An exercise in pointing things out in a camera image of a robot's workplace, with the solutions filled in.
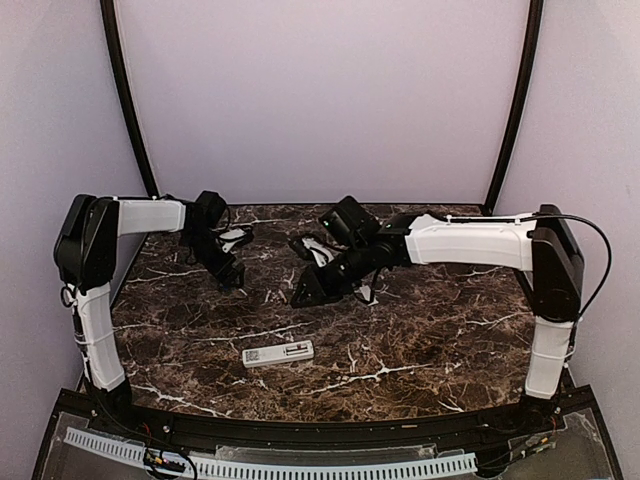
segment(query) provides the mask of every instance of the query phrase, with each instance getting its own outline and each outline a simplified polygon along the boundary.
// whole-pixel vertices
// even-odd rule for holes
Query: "black curved pole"
[[[507,128],[505,129],[502,139],[500,153],[498,154],[498,161],[496,162],[496,168],[493,172],[487,198],[483,204],[483,212],[485,215],[492,215],[493,210],[496,208],[504,179],[507,176],[507,169],[509,168],[509,161],[511,160],[513,147],[516,143],[516,137],[518,136],[518,128],[520,127],[520,120],[522,119],[522,112],[524,111],[524,104],[527,99],[527,91],[529,90],[531,72],[533,71],[533,60],[536,56],[543,3],[543,0],[531,0],[529,4],[529,18],[524,36],[518,80],[516,81],[516,88],[513,93],[511,111],[509,112],[509,119],[507,120]]]
[[[131,147],[138,163],[138,169],[142,176],[144,188],[150,197],[160,196],[158,184],[151,170],[149,156],[144,146],[138,117],[133,105],[133,97],[129,88],[129,80],[127,79],[127,70],[125,68],[124,57],[122,55],[122,45],[120,43],[120,35],[118,34],[118,21],[116,19],[116,11],[114,0],[100,0],[100,8],[102,10],[102,22],[104,24],[104,33],[107,38],[107,47],[109,49],[109,58],[111,59],[111,68],[113,69],[113,77],[116,81],[118,89],[118,97],[120,97],[120,107],[124,115],[124,121],[129,132]]]

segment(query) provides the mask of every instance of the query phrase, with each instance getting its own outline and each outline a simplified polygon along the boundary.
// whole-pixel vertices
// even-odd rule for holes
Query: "lavender wall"
[[[73,197],[144,193],[99,8],[0,2],[0,478],[31,478],[58,391],[79,378],[52,259]]]
[[[160,187],[481,202],[527,0],[120,0]]]
[[[588,312],[572,370],[591,383],[625,478],[640,478],[640,4],[545,2],[531,91],[499,212],[557,203],[611,237],[611,280]],[[575,228],[589,294],[604,268],[598,237]]]

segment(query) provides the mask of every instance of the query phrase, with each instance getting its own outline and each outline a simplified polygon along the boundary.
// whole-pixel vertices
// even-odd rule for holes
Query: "marble tabletop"
[[[365,205],[380,220],[423,205]],[[429,206],[479,215],[473,206]],[[221,292],[185,263],[179,234],[147,239],[113,308],[134,402],[247,420],[407,419],[516,402],[533,316],[506,268],[433,264],[384,271],[379,303],[355,298],[292,309],[307,265],[287,246],[313,232],[327,205],[231,207],[255,240],[235,251],[246,285]],[[246,369],[247,348],[311,340],[315,358]]]

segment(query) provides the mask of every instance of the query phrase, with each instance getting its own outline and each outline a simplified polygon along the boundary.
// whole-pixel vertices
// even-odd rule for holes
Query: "white remote control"
[[[313,344],[310,340],[242,351],[242,363],[247,368],[308,360],[309,358],[313,358]]]

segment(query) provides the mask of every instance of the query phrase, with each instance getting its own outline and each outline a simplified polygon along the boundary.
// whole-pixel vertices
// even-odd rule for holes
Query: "black frame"
[[[113,78],[116,81],[116,89],[120,98],[120,108],[124,122],[129,132],[129,140],[131,148],[136,157],[138,170],[144,183],[147,195],[150,197],[160,196],[158,184],[153,176],[151,162],[144,146],[142,131],[138,123],[136,109],[131,96],[131,87],[127,78],[127,68],[124,63],[122,54],[122,44],[120,43],[120,34],[118,33],[118,20],[116,18],[116,10],[114,0],[100,0],[100,8],[102,10],[102,23],[104,25],[104,34],[107,39],[107,48],[109,50],[109,59],[111,60],[111,69],[113,70]]]
[[[560,416],[586,408],[592,410],[614,478],[622,480],[620,464],[591,387],[567,388],[558,395],[558,407],[561,409]],[[483,456],[495,458],[496,452],[508,449],[507,442],[511,438],[546,430],[543,426],[527,432],[505,434],[478,428],[487,419],[508,416],[516,408],[517,405],[505,405],[477,412],[361,423],[256,422],[172,413],[145,407],[134,407],[134,410],[136,419],[149,425],[155,438],[187,450],[215,452],[220,446],[353,450],[435,443],[440,452],[462,448],[466,452],[475,452],[482,459]],[[70,390],[60,391],[38,454],[33,480],[41,478],[60,413],[84,417],[89,420],[89,427],[95,430],[123,434],[108,418],[96,414],[100,411],[99,405],[89,396]],[[169,433],[165,433],[164,426],[170,427]]]
[[[505,128],[502,146],[493,172],[489,191],[481,208],[487,215],[492,215],[493,210],[498,202],[502,185],[504,184],[513,147],[518,135],[520,120],[529,90],[529,82],[533,70],[533,61],[535,59],[536,46],[538,44],[538,34],[540,32],[540,24],[542,21],[542,7],[544,0],[530,0],[529,16],[527,20],[527,29],[524,38],[524,46],[522,48],[522,57],[520,59],[520,68],[518,69],[518,78],[511,102],[511,110]],[[131,88],[127,78],[127,69],[124,62],[122,52],[122,44],[118,33],[118,20],[116,18],[114,0],[100,0],[102,9],[102,21],[104,24],[104,33],[107,39],[107,47],[109,49],[109,58],[111,59],[111,68],[113,77],[118,89],[118,97],[120,98],[120,106],[122,114],[127,124],[129,139],[138,163],[140,176],[144,182],[147,194],[151,196],[159,196],[158,184],[153,175],[151,162],[144,145],[144,139],[140,130],[140,124],[136,115]]]

